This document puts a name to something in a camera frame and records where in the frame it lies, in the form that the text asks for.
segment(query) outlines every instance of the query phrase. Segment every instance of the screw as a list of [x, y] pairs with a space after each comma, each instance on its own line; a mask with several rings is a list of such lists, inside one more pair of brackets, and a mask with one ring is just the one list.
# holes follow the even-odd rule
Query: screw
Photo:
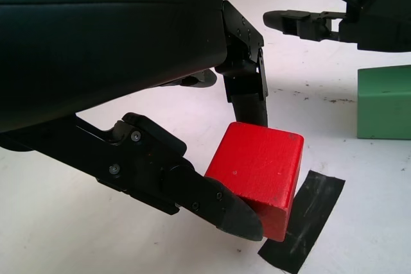
[[198, 202], [193, 202], [193, 204], [191, 205], [191, 208], [194, 211], [197, 211], [199, 207], [200, 207], [200, 204]]
[[118, 164], [114, 164], [113, 166], [110, 166], [109, 172], [112, 175], [117, 175], [120, 172], [120, 166], [118, 166]]
[[140, 141], [141, 140], [141, 133], [138, 131], [133, 132], [133, 134], [131, 134], [131, 140], [132, 141]]

